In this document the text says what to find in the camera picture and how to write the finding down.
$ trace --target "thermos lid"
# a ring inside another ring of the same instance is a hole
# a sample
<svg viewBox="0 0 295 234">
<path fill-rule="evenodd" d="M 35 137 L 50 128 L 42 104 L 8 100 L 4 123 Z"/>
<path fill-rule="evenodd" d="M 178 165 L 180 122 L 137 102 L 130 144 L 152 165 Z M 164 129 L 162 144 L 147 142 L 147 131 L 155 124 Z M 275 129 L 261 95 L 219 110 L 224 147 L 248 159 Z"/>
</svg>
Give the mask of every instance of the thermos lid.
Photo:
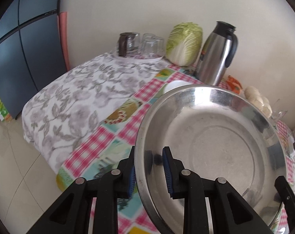
<svg viewBox="0 0 295 234">
<path fill-rule="evenodd" d="M 235 32 L 235 29 L 236 27 L 229 23 L 217 21 L 217 26 L 214 28 L 213 32 L 226 38 L 229 32 L 233 33 Z"/>
</svg>

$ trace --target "checkered tablecloth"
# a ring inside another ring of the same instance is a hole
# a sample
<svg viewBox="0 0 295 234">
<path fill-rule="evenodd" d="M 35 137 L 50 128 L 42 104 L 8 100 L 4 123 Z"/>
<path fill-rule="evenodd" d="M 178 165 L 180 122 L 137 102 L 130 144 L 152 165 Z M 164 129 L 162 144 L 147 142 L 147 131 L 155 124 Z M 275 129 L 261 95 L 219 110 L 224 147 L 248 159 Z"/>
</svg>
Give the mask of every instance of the checkered tablecloth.
<svg viewBox="0 0 295 234">
<path fill-rule="evenodd" d="M 145 84 L 120 108 L 105 119 L 96 131 L 80 145 L 63 163 L 57 175 L 57 184 L 65 190 L 76 178 L 83 176 L 87 180 L 99 178 L 104 173 L 117 167 L 121 159 L 127 158 L 135 144 L 141 121 L 150 106 L 163 94 L 164 86 L 173 80 L 184 80 L 193 84 L 200 81 L 187 74 L 182 68 L 169 65 L 155 78 Z M 219 85 L 229 89 L 225 82 Z M 283 123 L 277 124 L 280 138 L 288 136 L 288 128 Z M 287 158 L 288 181 L 295 187 L 295 160 Z M 135 188 L 129 200 L 118 199 L 118 229 L 126 233 L 159 233 L 149 219 Z M 93 203 L 91 217 L 94 216 Z M 276 230 L 284 226 L 285 212 L 279 214 Z"/>
</svg>

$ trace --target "metal screw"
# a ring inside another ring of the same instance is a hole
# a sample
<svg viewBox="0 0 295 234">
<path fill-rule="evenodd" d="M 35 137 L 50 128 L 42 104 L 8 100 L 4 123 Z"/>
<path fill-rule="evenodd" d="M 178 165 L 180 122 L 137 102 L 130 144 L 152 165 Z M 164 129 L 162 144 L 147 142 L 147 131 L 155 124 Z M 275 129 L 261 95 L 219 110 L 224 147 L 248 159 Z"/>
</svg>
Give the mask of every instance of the metal screw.
<svg viewBox="0 0 295 234">
<path fill-rule="evenodd" d="M 188 169 L 184 169 L 184 170 L 181 171 L 181 173 L 182 173 L 182 175 L 184 175 L 184 176 L 189 176 L 189 175 L 191 174 L 191 171 L 188 170 Z"/>
<path fill-rule="evenodd" d="M 223 177 L 219 177 L 217 180 L 218 180 L 218 182 L 219 182 L 220 184 L 225 184 L 225 183 L 226 183 L 226 179 L 223 178 Z"/>
<path fill-rule="evenodd" d="M 120 174 L 120 170 L 119 169 L 113 169 L 111 170 L 112 175 L 118 175 Z"/>
<path fill-rule="evenodd" d="M 77 185 L 81 185 L 81 184 L 83 184 L 85 182 L 85 179 L 84 178 L 77 178 L 76 180 L 75 180 L 75 183 L 77 184 Z"/>
</svg>

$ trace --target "thermos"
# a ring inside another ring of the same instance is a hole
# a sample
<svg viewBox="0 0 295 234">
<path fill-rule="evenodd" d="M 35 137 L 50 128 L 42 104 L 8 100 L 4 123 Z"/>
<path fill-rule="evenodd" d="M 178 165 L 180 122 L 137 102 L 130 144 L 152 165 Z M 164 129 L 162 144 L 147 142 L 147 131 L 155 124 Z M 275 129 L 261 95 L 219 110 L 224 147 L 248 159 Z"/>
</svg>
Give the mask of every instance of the thermos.
<svg viewBox="0 0 295 234">
<path fill-rule="evenodd" d="M 230 66 L 237 49 L 235 26 L 217 21 L 217 26 L 206 40 L 195 70 L 203 83 L 219 85 L 225 70 Z"/>
</svg>

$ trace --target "stainless steel bowl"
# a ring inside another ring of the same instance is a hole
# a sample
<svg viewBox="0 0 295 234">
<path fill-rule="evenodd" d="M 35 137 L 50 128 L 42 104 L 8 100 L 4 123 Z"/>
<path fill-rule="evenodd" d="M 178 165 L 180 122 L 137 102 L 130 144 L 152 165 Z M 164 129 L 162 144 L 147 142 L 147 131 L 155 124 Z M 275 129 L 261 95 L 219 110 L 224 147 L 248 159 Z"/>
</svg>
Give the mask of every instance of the stainless steel bowl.
<svg viewBox="0 0 295 234">
<path fill-rule="evenodd" d="M 225 177 L 272 223 L 280 208 L 274 182 L 286 176 L 285 158 L 275 130 L 252 104 L 221 88 L 187 85 L 161 96 L 146 113 L 135 145 L 139 194 L 161 233 L 181 234 L 184 202 L 168 194 L 164 146 L 201 177 Z"/>
</svg>

